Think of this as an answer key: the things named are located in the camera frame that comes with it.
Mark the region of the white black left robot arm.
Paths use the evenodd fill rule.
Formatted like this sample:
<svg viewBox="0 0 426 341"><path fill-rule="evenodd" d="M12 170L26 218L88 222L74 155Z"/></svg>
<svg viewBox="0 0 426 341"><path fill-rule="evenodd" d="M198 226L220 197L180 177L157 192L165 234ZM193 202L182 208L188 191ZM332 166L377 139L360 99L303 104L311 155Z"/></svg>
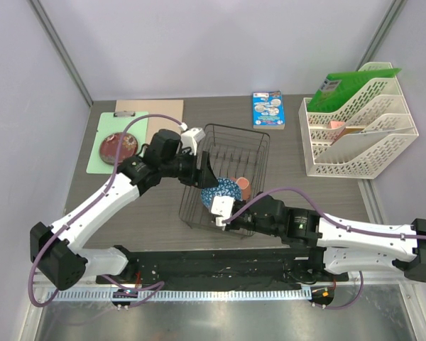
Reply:
<svg viewBox="0 0 426 341"><path fill-rule="evenodd" d="M120 209L140 198L163 178L176 178L186 186L213 188L218 180L209 153L198 146L201 128L182 133L161 129L142 156L123 160L92 196L49 226L39 222L30 231L31 261L60 291L81 278L112 275L121 283L135 279L137 266L122 247L85 249L89 238Z"/></svg>

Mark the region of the white bowl red diamond pattern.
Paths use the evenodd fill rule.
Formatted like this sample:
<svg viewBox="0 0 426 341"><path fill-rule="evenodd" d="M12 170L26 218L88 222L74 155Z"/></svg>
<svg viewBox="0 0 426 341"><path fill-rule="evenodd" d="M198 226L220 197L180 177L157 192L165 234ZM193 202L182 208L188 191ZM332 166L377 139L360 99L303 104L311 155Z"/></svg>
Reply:
<svg viewBox="0 0 426 341"><path fill-rule="evenodd" d="M217 178L218 186L204 188L201 191L202 204L209 209L215 196L233 197L235 200L242 200L241 188L230 178Z"/></svg>

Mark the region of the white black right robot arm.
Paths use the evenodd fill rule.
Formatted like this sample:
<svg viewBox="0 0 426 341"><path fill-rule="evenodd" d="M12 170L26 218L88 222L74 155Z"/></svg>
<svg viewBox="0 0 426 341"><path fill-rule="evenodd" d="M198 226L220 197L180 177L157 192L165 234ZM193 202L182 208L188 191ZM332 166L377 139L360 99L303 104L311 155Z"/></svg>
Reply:
<svg viewBox="0 0 426 341"><path fill-rule="evenodd" d="M247 229L306 248L310 278L350 271L395 271L426 283L426 220L384 225L345 220L315 210L286 206L270 195L255 202L236 201L227 229Z"/></svg>

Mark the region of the red floral plate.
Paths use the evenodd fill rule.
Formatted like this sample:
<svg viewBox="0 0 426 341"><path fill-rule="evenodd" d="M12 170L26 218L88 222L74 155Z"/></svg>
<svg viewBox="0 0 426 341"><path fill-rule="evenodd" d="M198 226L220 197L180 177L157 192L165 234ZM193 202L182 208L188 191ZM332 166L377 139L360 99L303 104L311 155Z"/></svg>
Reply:
<svg viewBox="0 0 426 341"><path fill-rule="evenodd" d="M120 132L108 135L100 144L100 159L108 165L114 165L117 148L120 148L118 163L121 163L137 153L138 139L129 133L126 133L122 139Z"/></svg>

